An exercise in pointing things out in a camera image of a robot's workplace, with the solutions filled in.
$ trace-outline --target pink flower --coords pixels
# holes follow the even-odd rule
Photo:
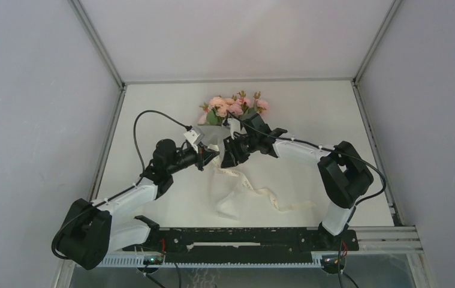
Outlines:
[[[216,107],[216,115],[220,117],[227,116],[227,109],[229,109],[229,105],[224,104]]]
[[[255,102],[255,105],[257,106],[257,113],[261,115],[266,114],[266,112],[270,109],[270,105],[268,104],[268,102],[262,99],[258,99]]]
[[[206,116],[208,115],[208,113],[204,113],[200,118],[199,120],[197,120],[197,124],[199,125],[203,125],[203,124],[206,124]]]
[[[209,103],[209,107],[211,107],[211,108],[222,106],[222,105],[226,105],[226,102],[225,102],[225,99],[223,99],[220,96],[213,97],[213,99],[211,99],[210,103]]]
[[[229,106],[229,112],[231,112],[232,114],[234,114],[236,116],[243,115],[243,109],[237,103],[236,104],[232,104],[231,106]]]
[[[239,98],[238,100],[236,100],[236,104],[240,105],[243,107],[243,104],[246,103],[247,106],[250,106],[250,104],[252,103],[252,100],[246,98],[246,97],[243,97],[243,98]]]

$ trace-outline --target gray floor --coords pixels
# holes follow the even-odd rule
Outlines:
[[[346,273],[360,287],[414,287],[405,255],[348,256]],[[228,287],[340,287],[337,275],[320,269],[181,269],[183,288]],[[175,269],[160,269],[152,274],[165,287],[178,287]],[[354,287],[344,278],[344,287]],[[76,268],[72,288],[158,287],[135,268]]]

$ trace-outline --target robotic arm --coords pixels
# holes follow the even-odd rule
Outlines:
[[[246,134],[234,133],[224,139],[225,154],[221,167],[237,166],[259,151],[276,158],[291,158],[307,165],[317,165],[326,192],[331,200],[326,218],[319,226],[327,248],[333,248],[346,230],[355,201],[373,183],[368,168],[351,157],[342,157],[323,148],[359,158],[348,142],[319,149],[278,138],[287,131],[271,130],[257,113],[240,118]],[[140,205],[161,197],[173,184],[172,174],[196,165],[198,170],[213,160],[219,152],[207,149],[198,128],[185,133],[186,149],[177,149],[174,141],[164,139],[156,144],[150,165],[140,175],[141,180],[117,195],[89,203],[76,200],[70,207],[60,231],[53,240],[53,250],[80,264],[85,269],[96,267],[104,256],[123,247],[149,240],[158,224],[144,216],[126,219]]]

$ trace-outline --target white wall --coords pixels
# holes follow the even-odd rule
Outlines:
[[[393,0],[83,0],[127,81],[353,78]]]
[[[0,1],[0,287],[49,287],[117,87],[67,1]]]
[[[404,1],[361,93],[404,219],[455,287],[455,1]]]

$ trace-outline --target white table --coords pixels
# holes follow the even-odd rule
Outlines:
[[[240,90],[248,95],[261,91],[271,111],[264,120],[271,129],[280,127],[297,139],[317,144],[351,142],[363,159],[374,163],[367,134],[349,81],[173,83],[129,85],[117,123],[112,147],[97,198],[114,195],[130,186],[141,171],[132,140],[132,125],[143,110],[159,110],[184,124],[194,124],[201,115],[198,107],[215,95],[231,96]],[[140,119],[137,140],[146,164],[157,141],[184,141],[184,129],[156,114]],[[269,188],[281,205],[312,200],[317,206],[278,212],[263,196],[251,194],[239,221],[221,218],[210,203],[212,169],[199,172],[189,167],[174,175],[174,184],[165,195],[146,203],[133,215],[145,215],[162,227],[298,227],[317,226],[326,215],[329,198],[317,168],[291,160],[253,154],[237,169],[255,188]],[[366,195],[381,188],[375,172]],[[358,207],[352,226],[393,226],[384,195]]]

